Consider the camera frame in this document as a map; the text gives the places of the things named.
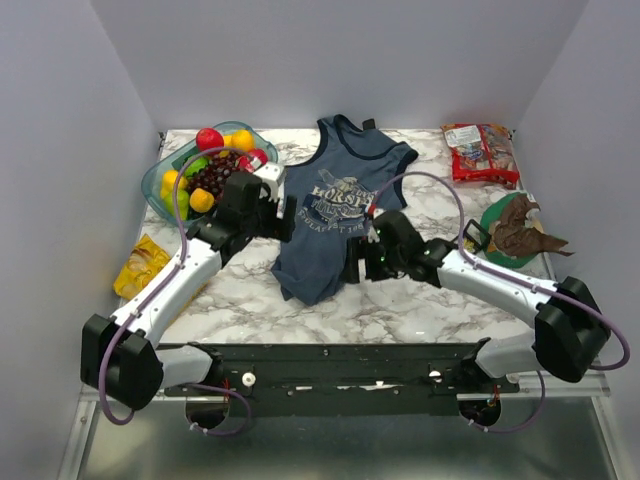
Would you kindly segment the blue printed tank top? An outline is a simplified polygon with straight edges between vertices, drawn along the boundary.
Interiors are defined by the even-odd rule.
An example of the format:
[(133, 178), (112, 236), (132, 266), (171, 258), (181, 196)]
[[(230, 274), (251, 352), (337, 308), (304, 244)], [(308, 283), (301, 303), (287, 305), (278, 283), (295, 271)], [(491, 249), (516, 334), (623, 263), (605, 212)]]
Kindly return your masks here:
[(406, 142), (361, 129), (341, 114), (317, 125), (314, 155), (287, 168), (284, 194), (297, 200), (295, 229), (271, 269), (283, 299), (307, 306), (342, 288), (348, 240), (365, 234), (365, 212), (379, 188), (418, 157)]

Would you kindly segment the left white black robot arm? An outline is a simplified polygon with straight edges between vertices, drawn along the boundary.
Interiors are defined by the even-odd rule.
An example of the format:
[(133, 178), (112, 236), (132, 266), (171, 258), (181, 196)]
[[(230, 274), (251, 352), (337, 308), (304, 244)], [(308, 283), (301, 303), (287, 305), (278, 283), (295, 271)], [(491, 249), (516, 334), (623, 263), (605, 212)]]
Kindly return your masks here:
[(209, 395), (220, 387), (214, 354), (195, 344), (168, 350), (159, 344), (197, 292), (254, 238), (290, 240), (296, 200), (279, 198), (284, 177), (284, 168), (273, 163), (233, 173), (214, 213), (180, 229), (180, 248), (160, 273), (110, 316), (86, 321), (81, 380), (98, 391), (102, 404), (115, 400), (138, 411), (165, 388), (189, 384)]

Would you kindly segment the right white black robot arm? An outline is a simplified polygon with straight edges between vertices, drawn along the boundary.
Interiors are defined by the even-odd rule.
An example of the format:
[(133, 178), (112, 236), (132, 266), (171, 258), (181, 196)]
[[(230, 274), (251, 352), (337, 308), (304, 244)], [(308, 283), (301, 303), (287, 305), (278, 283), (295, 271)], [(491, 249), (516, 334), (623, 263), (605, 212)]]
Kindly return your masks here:
[(347, 240), (342, 277), (357, 283), (402, 276), (471, 295), (528, 326), (510, 338), (481, 339), (463, 357), (455, 375), (474, 392), (508, 374), (539, 370), (578, 383), (611, 336), (583, 282), (568, 277), (555, 283), (490, 267), (452, 241), (423, 240), (402, 212), (386, 211), (368, 235)]

